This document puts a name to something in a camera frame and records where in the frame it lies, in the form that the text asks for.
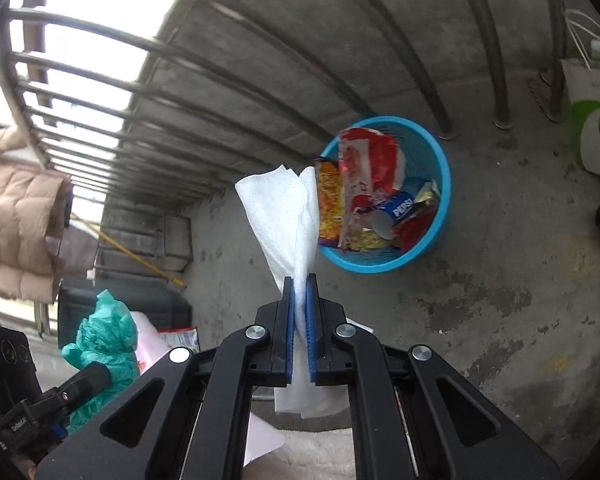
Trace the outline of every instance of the green plastic bag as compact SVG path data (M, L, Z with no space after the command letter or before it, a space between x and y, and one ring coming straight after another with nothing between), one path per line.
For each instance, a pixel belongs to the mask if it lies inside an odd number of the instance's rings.
M70 415L69 433L99 413L140 376L134 352L137 344L138 330L129 309L103 290L98 294L96 311L82 320L75 343L62 348L62 357L78 370L94 361L104 364L111 374L111 386Z

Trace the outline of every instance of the concrete floor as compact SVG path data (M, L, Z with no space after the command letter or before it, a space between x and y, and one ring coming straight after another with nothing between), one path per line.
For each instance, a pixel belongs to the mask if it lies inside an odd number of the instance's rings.
M372 276L349 274L318 253L315 272L320 294L381 342L422 342L442 354L569 474L600 436L600 180L573 165L568 126L544 117L529 76L510 75L509 133L491 124L488 80L440 87L461 135L443 145L454 192L448 229L432 251ZM376 105L433 127L416 94ZM184 296L202 348L210 348L279 293L235 191L190 216L194 262ZM305 427L346 423L345 413Z

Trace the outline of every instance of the yellow pole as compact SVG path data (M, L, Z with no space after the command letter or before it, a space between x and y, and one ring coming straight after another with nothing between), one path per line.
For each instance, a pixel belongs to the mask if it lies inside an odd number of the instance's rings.
M148 261L146 261L144 258L141 258L137 254L131 252L123 244L121 244L119 241L114 240L109 235L103 233L100 229L96 229L89 221L80 218L75 213L71 213L71 216L72 216L72 218L76 219L78 222L82 222L87 227L87 229L89 229L94 234L98 235L100 238L102 238L104 241L106 241L106 243L112 245L117 250L119 250L121 253L125 253L133 261L138 262L139 264L141 264L142 266L145 266L149 270L152 270L158 276L160 276L162 278L165 278L166 280L169 280L170 282L175 283L177 286L181 286L183 288L187 287L187 284L184 283L182 280L179 280L178 278L174 278L173 276L170 276L169 274L167 274L166 272L164 272L162 269L159 269L155 265L153 265L153 264L149 263Z

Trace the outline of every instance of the bag handle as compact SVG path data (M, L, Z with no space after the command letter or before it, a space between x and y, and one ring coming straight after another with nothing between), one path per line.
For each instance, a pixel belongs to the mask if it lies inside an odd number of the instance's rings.
M584 64L586 65L586 67L589 70L591 70L592 60L589 57L589 54L587 54L587 47L585 46L585 44L582 40L582 37L580 35L582 32L586 32L587 34L590 35L590 37L600 41L600 34L593 32L592 30L590 30L590 28L587 28L583 24L574 20L573 18L575 16L584 18L584 20L586 20L586 22L592 23L593 25L595 25L595 28L599 32L600 32L600 24L596 20L594 20L592 17L590 17L588 14L585 14L584 12L582 12L581 10L566 9L564 11L564 19L567 23L567 29L569 30L569 34L571 35L571 38L573 39L573 43L576 44L576 47L577 47L580 55L582 56L582 60L584 61Z

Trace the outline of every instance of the blue gripper pad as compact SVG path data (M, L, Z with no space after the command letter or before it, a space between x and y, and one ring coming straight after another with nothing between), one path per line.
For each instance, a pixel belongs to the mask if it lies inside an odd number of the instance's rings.
M286 314L286 353L285 353L285 375L286 384L291 384L291 375L294 373L294 327L296 326L296 294L294 293L294 280L291 282L289 293L289 305Z
M316 357L316 336L315 336L315 318L314 318L314 307L315 301L318 298L314 298L314 288L311 286L310 278L306 280L306 307L304 310L304 317L306 319L306 350L309 364L309 379L312 383L315 383L318 373L318 362Z

